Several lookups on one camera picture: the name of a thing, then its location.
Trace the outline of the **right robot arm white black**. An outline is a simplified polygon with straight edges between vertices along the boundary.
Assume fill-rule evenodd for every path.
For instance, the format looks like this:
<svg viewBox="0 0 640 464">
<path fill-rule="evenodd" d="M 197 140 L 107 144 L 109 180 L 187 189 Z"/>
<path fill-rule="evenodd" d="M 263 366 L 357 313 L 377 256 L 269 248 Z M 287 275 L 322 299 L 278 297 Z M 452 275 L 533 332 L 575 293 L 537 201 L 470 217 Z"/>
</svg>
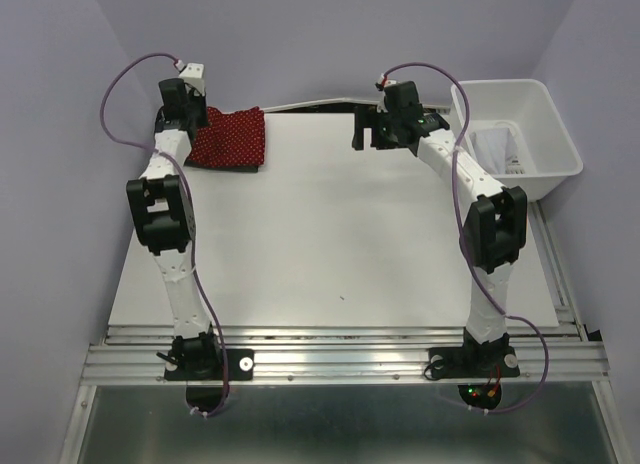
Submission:
<svg viewBox="0 0 640 464">
<path fill-rule="evenodd" d="M 459 245 L 471 273 L 470 310 L 458 347 L 428 351 L 428 380 L 519 374 L 506 328 L 506 300 L 515 262 L 526 243 L 527 196 L 489 175 L 459 144 L 459 134 L 419 100 L 412 81 L 377 85 L 377 106 L 359 105 L 352 147 L 407 149 L 451 186 Z"/>
</svg>

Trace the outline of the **white plastic bin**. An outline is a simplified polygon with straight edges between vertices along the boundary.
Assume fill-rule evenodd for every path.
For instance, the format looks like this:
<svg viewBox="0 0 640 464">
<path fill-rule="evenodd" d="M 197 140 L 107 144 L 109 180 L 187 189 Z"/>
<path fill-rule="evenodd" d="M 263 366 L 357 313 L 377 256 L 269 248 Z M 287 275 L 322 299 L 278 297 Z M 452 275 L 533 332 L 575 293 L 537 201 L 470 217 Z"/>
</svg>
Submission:
<svg viewBox="0 0 640 464">
<path fill-rule="evenodd" d="M 468 80 L 450 88 L 449 122 L 460 130 L 468 122 L 463 145 L 478 153 L 478 137 L 498 129 L 511 140 L 505 163 L 493 176 L 507 187 L 521 187 L 531 202 L 547 196 L 583 161 L 547 87 L 534 79 Z"/>
</svg>

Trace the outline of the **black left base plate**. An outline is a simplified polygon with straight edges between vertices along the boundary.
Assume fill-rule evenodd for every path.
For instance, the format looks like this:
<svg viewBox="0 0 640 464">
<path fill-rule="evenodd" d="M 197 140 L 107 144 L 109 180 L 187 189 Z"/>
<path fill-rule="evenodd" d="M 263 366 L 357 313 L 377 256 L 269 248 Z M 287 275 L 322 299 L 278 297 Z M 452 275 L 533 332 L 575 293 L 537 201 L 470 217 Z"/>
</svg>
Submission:
<svg viewBox="0 0 640 464">
<path fill-rule="evenodd" d="M 255 353 L 250 348 L 227 349 L 228 380 L 251 381 L 253 379 Z M 222 358 L 214 357 L 188 367 L 176 367 L 165 363 L 163 378 L 169 382 L 221 381 L 223 379 Z"/>
</svg>

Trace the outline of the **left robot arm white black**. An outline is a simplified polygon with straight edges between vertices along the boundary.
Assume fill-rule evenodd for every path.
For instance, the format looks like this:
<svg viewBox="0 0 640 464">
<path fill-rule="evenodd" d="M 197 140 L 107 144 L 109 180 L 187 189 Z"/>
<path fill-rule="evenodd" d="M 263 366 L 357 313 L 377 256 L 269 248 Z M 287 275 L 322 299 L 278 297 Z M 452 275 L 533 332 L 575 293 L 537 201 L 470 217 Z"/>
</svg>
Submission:
<svg viewBox="0 0 640 464">
<path fill-rule="evenodd" d="M 182 165 L 207 124 L 205 96 L 182 78 L 159 83 L 154 148 L 146 169 L 126 185 L 138 241 L 153 256 L 173 315 L 170 350 L 158 357 L 170 381 L 208 380 L 222 370 L 222 353 L 195 278 L 196 223 Z"/>
</svg>

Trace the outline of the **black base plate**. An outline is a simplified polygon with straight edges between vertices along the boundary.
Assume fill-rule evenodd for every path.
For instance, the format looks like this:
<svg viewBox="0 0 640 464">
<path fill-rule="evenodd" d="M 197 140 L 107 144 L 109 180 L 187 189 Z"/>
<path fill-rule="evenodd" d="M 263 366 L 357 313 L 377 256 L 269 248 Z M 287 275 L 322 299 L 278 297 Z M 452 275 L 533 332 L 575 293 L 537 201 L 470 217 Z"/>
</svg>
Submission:
<svg viewBox="0 0 640 464">
<path fill-rule="evenodd" d="M 475 381 L 489 378 L 516 378 L 520 368 L 515 350 L 473 347 L 434 347 L 428 350 L 423 375 L 427 380 Z"/>
<path fill-rule="evenodd" d="M 255 353 L 250 348 L 227 349 L 228 380 L 251 381 L 253 379 Z M 163 378 L 169 382 L 221 381 L 223 379 L 222 358 L 214 357 L 188 367 L 176 367 L 165 363 Z"/>
</svg>

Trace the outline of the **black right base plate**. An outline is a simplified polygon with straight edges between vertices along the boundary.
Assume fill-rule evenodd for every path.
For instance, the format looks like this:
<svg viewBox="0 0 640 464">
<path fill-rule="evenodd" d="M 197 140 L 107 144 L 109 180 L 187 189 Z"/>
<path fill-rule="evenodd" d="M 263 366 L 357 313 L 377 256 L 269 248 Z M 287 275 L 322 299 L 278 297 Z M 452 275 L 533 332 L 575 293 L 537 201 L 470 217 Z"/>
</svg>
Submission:
<svg viewBox="0 0 640 464">
<path fill-rule="evenodd" d="M 434 347 L 428 350 L 423 375 L 427 380 L 475 381 L 489 378 L 516 378 L 520 368 L 515 350 L 473 347 Z"/>
</svg>

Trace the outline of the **aluminium rail frame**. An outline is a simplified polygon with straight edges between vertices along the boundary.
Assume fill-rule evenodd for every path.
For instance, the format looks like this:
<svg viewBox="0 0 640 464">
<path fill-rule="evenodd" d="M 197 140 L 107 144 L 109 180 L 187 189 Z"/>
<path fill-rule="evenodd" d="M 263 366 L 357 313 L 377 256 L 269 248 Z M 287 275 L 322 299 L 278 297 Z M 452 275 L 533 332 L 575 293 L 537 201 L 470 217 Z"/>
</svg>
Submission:
<svg viewBox="0 0 640 464">
<path fill-rule="evenodd" d="M 158 353 L 170 347 L 166 326 L 112 326 L 89 348 L 81 373 L 84 385 L 163 385 Z M 224 333 L 232 348 L 254 352 L 254 385 L 419 384 L 431 347 L 455 347 L 455 328 L 251 328 Z M 548 363 L 551 382 L 606 381 L 610 366 L 603 343 L 584 340 L 570 325 L 549 331 L 545 345 L 522 327 L 511 344 L 521 381 L 535 382 Z"/>
</svg>

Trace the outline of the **red dotted skirt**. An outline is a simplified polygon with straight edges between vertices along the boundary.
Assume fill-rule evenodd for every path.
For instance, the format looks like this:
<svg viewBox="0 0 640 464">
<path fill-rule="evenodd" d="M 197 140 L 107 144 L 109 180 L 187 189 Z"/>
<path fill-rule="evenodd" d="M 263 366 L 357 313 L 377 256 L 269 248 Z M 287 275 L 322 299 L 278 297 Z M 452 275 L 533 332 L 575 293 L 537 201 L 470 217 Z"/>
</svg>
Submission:
<svg viewBox="0 0 640 464">
<path fill-rule="evenodd" d="M 259 107 L 224 113 L 207 108 L 186 164 L 205 169 L 259 168 L 265 162 L 265 113 Z"/>
</svg>

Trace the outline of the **dark grey dotted skirt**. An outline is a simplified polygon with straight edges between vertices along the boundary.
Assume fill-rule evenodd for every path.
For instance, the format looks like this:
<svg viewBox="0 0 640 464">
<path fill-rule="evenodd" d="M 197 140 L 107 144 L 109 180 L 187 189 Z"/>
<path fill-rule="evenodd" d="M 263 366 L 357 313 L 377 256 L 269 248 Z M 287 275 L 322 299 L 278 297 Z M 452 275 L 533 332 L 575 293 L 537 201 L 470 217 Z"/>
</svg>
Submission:
<svg viewBox="0 0 640 464">
<path fill-rule="evenodd" d="M 260 166 L 208 166 L 192 161 L 187 162 L 186 166 L 190 168 L 206 170 L 209 172 L 227 172 L 239 174 L 255 174 L 260 170 Z"/>
</svg>

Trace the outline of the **white garment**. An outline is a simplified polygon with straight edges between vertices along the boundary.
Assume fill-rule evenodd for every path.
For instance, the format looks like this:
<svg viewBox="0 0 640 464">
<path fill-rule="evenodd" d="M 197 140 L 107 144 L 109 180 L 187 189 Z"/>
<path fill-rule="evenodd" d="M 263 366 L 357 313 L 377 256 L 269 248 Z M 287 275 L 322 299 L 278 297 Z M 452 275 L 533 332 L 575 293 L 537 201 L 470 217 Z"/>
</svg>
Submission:
<svg viewBox="0 0 640 464">
<path fill-rule="evenodd" d="M 470 134 L 478 163 L 491 175 L 524 175 L 515 135 L 508 127 L 480 129 Z"/>
</svg>

